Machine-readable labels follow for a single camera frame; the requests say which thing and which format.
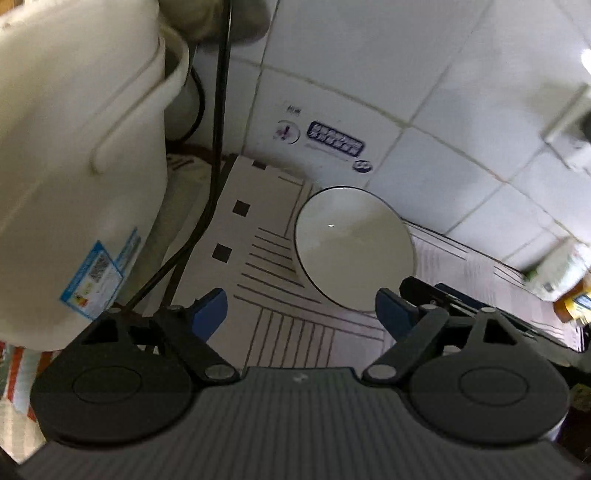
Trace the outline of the white bowl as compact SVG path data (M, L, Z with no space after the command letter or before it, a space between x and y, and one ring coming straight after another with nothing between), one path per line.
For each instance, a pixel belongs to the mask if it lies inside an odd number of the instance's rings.
M297 212L293 258L304 285L346 310L376 311L382 288L399 291L416 272L407 225L377 195L335 186L311 195Z

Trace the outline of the striped white table mat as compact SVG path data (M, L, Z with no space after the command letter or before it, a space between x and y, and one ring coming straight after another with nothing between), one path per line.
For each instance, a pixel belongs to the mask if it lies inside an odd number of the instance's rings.
M231 166L173 300L186 306L224 290L228 315L211 346L235 367L362 369L393 344L374 312L377 292L410 276L515 315L560 363L583 350L580 329L526 291L518 272L401 221L363 190L321 191L245 157Z

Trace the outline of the white salt bag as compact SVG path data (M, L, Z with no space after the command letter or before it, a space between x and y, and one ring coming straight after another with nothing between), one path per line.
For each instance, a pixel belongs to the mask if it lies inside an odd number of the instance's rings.
M531 271L525 288L542 301L555 302L575 287L590 270L590 246L567 240Z

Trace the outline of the yellow label cooking wine bottle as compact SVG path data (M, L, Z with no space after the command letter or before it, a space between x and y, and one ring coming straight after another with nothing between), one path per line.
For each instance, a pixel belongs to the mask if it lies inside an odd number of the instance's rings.
M565 324L571 323L581 327L590 324L591 300L590 284L581 280L570 291L553 304L554 312Z

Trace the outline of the red striped cloth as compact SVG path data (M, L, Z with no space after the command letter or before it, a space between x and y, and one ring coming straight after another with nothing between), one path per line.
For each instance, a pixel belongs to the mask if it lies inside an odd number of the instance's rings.
M30 404L36 378L60 354L1 343L1 448L17 463L46 442Z

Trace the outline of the white rice cooker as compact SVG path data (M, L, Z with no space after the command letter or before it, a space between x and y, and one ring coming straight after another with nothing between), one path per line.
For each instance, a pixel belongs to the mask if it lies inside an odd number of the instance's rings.
M189 66L154 1L30 1L1 18L1 338L64 348L115 300L167 184Z

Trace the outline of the white wall socket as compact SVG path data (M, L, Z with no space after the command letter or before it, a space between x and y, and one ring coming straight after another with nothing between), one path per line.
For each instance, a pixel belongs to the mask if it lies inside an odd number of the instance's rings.
M571 170L590 169L590 86L583 84L542 135Z

